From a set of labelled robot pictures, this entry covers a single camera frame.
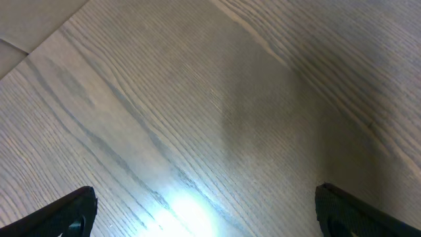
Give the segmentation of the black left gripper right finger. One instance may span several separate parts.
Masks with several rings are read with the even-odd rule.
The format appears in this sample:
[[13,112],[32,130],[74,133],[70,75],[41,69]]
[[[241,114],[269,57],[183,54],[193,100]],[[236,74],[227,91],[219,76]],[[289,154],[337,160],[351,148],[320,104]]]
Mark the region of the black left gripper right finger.
[[316,218],[324,236],[410,236],[420,230],[330,183],[316,187]]

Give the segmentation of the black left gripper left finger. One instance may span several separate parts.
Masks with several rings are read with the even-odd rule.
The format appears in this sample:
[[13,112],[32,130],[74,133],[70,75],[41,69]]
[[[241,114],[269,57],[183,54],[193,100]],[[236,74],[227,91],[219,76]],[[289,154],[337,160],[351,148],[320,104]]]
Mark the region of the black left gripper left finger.
[[2,236],[89,237],[97,214],[91,186],[83,186],[41,209],[1,228]]

